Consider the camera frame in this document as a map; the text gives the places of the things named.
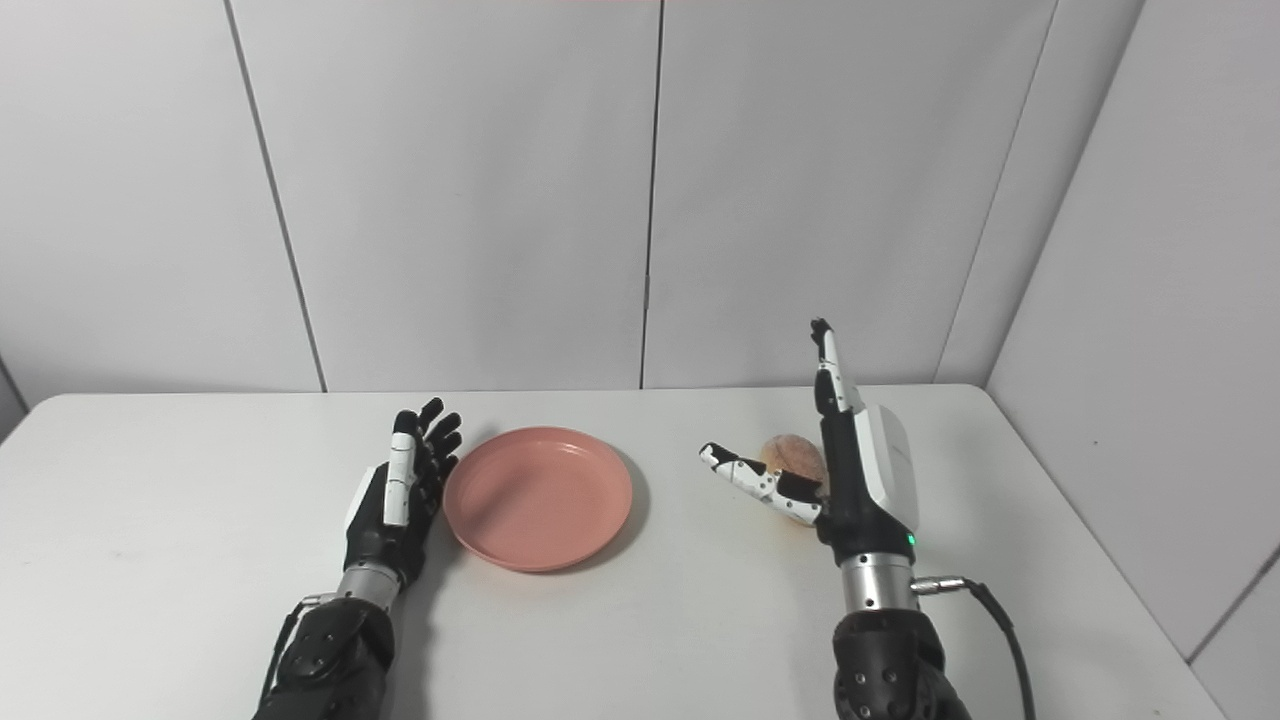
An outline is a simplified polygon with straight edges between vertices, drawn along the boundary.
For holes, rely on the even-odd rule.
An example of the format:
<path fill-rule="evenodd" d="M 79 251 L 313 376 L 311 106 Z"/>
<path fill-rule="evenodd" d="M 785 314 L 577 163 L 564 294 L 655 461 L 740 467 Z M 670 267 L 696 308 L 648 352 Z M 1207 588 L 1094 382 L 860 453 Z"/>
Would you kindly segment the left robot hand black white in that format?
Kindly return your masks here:
<path fill-rule="evenodd" d="M 388 571 L 406 589 L 426 564 L 426 542 L 462 445 L 458 413 L 440 397 L 396 415 L 387 460 L 367 471 L 346 528 L 343 569 Z"/>

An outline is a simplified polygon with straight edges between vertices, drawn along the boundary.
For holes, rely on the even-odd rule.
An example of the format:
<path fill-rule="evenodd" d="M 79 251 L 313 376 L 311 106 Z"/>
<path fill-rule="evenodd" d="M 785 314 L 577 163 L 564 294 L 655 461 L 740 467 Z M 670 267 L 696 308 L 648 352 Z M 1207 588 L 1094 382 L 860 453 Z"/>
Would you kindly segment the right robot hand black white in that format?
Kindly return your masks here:
<path fill-rule="evenodd" d="M 835 329 L 812 322 L 818 365 L 813 383 L 827 482 L 769 470 L 721 445 L 707 443 L 700 460 L 731 486 L 767 507 L 815 529 L 836 562 L 887 553 L 913 565 L 919 519 L 905 432 L 887 407 L 865 404 L 841 377 Z"/>

